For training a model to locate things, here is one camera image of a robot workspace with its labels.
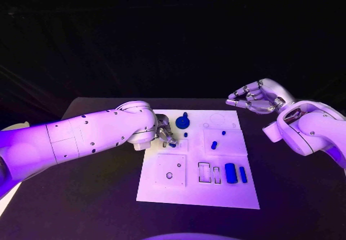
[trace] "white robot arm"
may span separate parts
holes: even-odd
[[[237,99],[245,94],[247,99]],[[281,139],[306,156],[325,151],[346,169],[346,117],[326,104],[297,101],[286,88],[265,78],[238,89],[225,101],[258,114],[278,113],[277,121],[263,128],[270,140]]]
[[[95,154],[126,141],[134,149],[150,148],[160,138],[176,144],[169,118],[154,114],[144,101],[130,101],[39,126],[0,131],[0,199],[15,185],[51,166]]]

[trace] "white board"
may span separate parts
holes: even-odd
[[[179,129],[176,119],[185,112],[190,124]],[[137,201],[260,209],[237,111],[154,110],[154,113],[169,117],[177,145],[165,147],[159,139],[152,141],[144,153]],[[235,164],[238,183],[228,183],[228,163]],[[245,168],[247,183],[239,167]]]

